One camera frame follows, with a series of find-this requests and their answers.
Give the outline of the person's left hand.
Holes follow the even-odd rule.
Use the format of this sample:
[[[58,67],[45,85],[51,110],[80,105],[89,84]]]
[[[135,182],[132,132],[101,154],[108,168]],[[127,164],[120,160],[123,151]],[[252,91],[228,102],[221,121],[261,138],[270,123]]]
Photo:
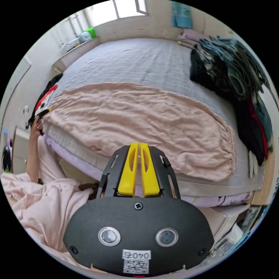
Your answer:
[[[43,130],[43,121],[40,117],[36,117],[31,125],[29,141],[34,142],[41,135]]]

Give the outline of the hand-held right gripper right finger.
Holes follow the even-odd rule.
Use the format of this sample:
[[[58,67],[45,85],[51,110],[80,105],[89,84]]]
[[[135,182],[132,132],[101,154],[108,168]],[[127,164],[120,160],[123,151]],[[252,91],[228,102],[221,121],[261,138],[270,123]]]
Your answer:
[[[140,143],[141,177],[144,197],[158,196],[160,192],[149,145]]]

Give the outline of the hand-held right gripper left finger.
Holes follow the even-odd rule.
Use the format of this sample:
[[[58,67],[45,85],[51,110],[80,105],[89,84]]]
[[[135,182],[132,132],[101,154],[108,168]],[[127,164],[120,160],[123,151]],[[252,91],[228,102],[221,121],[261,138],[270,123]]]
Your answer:
[[[139,152],[139,143],[131,143],[128,149],[127,157],[124,163],[122,175],[118,185],[118,194],[122,196],[135,195],[138,152]]]

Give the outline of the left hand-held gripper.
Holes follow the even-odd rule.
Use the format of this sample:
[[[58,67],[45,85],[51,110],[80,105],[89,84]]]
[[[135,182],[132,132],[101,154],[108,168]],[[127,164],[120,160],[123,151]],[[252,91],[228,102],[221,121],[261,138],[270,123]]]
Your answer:
[[[54,93],[54,91],[57,89],[58,81],[62,78],[62,76],[63,73],[60,73],[54,76],[48,82],[46,88],[41,93],[41,95],[39,96],[35,104],[31,117],[28,120],[28,127],[30,127],[33,124],[33,121],[37,116],[42,119],[46,114],[52,111],[52,109],[50,108],[49,100],[52,94]]]

